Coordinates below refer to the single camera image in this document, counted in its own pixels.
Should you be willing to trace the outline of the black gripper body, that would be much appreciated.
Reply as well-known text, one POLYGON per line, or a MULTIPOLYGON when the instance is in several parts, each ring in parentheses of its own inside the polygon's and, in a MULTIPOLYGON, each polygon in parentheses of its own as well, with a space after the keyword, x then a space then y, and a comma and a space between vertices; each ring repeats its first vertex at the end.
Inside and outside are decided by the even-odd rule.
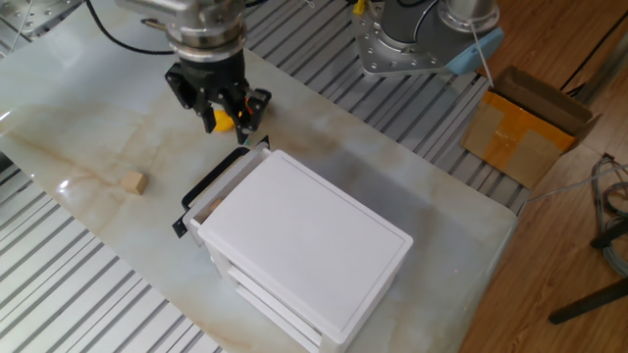
POLYGON ((194 62, 179 59, 180 83, 177 92, 190 96, 192 90, 206 92, 226 89, 233 96, 245 95, 245 61, 242 50, 228 59, 217 62, 194 62))

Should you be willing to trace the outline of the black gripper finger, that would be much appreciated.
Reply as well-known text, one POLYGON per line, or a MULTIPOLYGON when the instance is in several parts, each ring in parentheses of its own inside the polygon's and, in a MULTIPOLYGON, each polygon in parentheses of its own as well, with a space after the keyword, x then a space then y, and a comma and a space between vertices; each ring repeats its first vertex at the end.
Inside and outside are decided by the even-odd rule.
POLYGON ((235 134, 239 144, 244 144, 260 124, 272 93, 262 88, 251 88, 247 84, 232 85, 219 93, 220 104, 235 123, 235 134))
POLYGON ((205 131, 211 133, 216 126, 214 110, 201 88, 185 77, 183 66, 174 63, 165 73, 165 79, 180 104, 187 110, 193 110, 203 122, 205 131))

